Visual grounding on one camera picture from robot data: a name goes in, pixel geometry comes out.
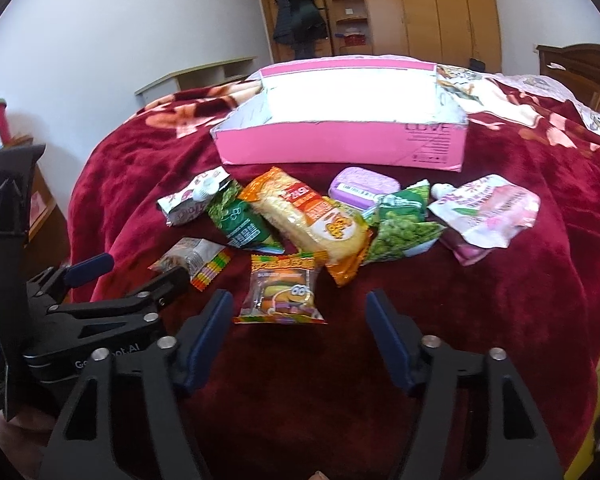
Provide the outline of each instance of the purple soap box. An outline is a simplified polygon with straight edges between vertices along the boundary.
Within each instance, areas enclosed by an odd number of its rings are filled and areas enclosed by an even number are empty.
[[[363,168],[347,168],[333,179],[329,196],[356,209],[375,205],[382,195],[400,191],[400,183],[389,176]]]

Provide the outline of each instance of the red blanket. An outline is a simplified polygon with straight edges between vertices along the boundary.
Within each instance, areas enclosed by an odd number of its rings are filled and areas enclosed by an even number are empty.
[[[75,291],[74,301],[119,297],[151,279],[147,267],[182,237],[226,242],[206,215],[168,228],[155,201],[220,165],[208,130],[214,118],[253,93],[242,88],[170,96],[94,150],[70,205],[72,261],[108,251],[116,267],[96,285]],[[335,479],[387,478],[406,443],[414,403],[390,383],[364,321],[365,295],[376,287],[424,333],[455,348],[505,348],[563,466],[570,464],[596,399],[600,137],[584,129],[570,102],[504,90],[542,118],[528,128],[486,113],[472,116],[461,173],[369,169],[403,186],[423,178],[457,186],[500,174],[540,196],[535,227],[472,267],[461,267],[437,244],[415,258],[363,267],[344,288],[322,272],[316,300],[325,326],[232,327],[208,385],[182,405],[214,478],[305,479],[318,469]],[[326,193],[344,167],[283,169]],[[246,184],[269,166],[226,169]],[[192,290],[168,307],[162,313],[168,330],[176,332],[198,313],[216,288],[231,291],[238,309],[249,266],[250,254],[239,251],[207,291]]]

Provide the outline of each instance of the silver screw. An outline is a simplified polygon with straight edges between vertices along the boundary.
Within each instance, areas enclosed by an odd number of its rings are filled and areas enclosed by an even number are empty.
[[[176,346],[177,342],[178,340],[174,338],[174,336],[166,335],[158,339],[158,348],[162,348],[163,350],[166,350],[167,348],[173,348]]]
[[[442,345],[442,339],[437,335],[426,335],[422,338],[422,344],[427,348],[439,348]]]
[[[492,348],[489,350],[489,355],[496,361],[504,361],[507,358],[507,353],[502,348]]]
[[[106,348],[96,348],[93,352],[91,352],[91,359],[94,361],[102,361],[106,359],[109,355],[109,350]]]

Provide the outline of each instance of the open box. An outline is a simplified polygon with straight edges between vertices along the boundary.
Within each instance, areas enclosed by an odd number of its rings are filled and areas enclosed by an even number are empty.
[[[460,171],[466,114],[434,63],[342,56],[263,68],[262,91],[211,130],[224,164],[347,162]]]

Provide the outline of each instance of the wooden headboard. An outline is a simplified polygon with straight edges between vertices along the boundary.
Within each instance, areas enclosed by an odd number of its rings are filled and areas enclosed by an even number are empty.
[[[579,101],[600,112],[600,45],[540,45],[538,51],[541,75],[557,79]]]

